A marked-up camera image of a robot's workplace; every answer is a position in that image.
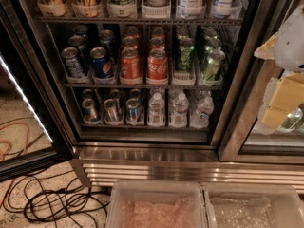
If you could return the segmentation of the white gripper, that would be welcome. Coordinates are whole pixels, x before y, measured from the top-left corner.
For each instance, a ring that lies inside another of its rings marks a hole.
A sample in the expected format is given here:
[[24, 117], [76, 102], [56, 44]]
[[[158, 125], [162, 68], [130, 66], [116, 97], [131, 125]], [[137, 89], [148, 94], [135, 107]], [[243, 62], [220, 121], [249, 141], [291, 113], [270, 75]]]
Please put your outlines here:
[[[285, 70], [304, 72], [304, 5], [299, 5], [254, 56], [274, 60]], [[270, 129], [279, 128], [287, 115], [304, 102], [304, 75], [293, 73], [281, 79], [272, 78], [266, 86], [260, 122]]]

